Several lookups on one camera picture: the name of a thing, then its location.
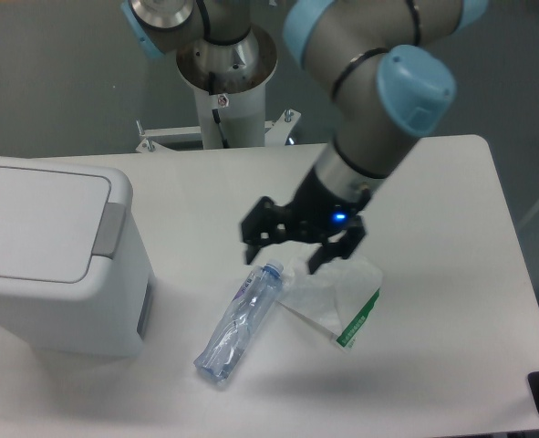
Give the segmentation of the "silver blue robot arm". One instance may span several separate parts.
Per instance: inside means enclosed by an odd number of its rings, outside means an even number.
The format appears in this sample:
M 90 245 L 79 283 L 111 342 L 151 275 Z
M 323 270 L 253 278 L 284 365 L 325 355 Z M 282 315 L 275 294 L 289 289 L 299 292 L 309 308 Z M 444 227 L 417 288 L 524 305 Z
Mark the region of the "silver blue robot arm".
M 456 95 L 449 69 L 425 50 L 485 13 L 484 1 L 297 1 L 283 40 L 296 64 L 344 120 L 293 199 L 261 198 L 241 223 L 244 257 L 269 245 L 313 244 L 315 272 L 347 259 L 366 233 L 361 211 Z M 196 100 L 207 149 L 263 146 L 265 85 L 277 64 L 274 40 L 247 1 L 125 1 L 149 57 L 174 54 Z

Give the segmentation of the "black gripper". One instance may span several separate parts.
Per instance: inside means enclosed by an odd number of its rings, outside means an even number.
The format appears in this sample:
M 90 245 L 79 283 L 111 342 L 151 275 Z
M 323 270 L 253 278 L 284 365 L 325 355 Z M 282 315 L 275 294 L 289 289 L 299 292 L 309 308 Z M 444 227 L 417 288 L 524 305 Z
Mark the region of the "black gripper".
M 289 204 L 280 206 L 263 196 L 242 220 L 244 262 L 251 265 L 263 248 L 288 241 L 321 244 L 306 262 L 310 275 L 336 258 L 347 260 L 367 234 L 358 213 L 370 199 L 369 189 L 359 190 L 350 201 L 333 194 L 312 168 Z M 336 242 L 328 240 L 341 232 Z

